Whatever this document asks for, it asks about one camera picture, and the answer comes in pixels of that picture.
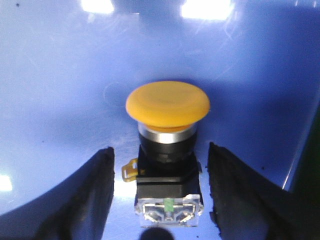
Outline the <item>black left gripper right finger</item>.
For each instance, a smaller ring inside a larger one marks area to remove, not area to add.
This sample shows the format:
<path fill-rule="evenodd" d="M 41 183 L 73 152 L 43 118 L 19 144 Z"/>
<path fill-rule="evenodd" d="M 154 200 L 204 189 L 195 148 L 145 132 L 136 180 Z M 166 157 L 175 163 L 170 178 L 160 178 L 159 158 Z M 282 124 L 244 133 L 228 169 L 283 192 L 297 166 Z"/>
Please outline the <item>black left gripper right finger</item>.
<path fill-rule="evenodd" d="M 318 240 L 320 208 L 288 192 L 211 142 L 211 220 L 223 240 Z"/>

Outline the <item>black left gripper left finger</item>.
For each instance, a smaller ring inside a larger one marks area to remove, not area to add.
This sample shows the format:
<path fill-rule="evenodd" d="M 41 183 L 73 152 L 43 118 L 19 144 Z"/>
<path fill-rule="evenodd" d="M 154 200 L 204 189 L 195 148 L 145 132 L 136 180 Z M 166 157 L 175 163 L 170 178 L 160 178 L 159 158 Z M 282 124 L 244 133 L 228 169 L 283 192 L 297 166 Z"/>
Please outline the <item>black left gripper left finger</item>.
<path fill-rule="evenodd" d="M 0 217 L 2 240 L 100 240 L 114 196 L 115 154 L 98 150 L 72 175 Z"/>

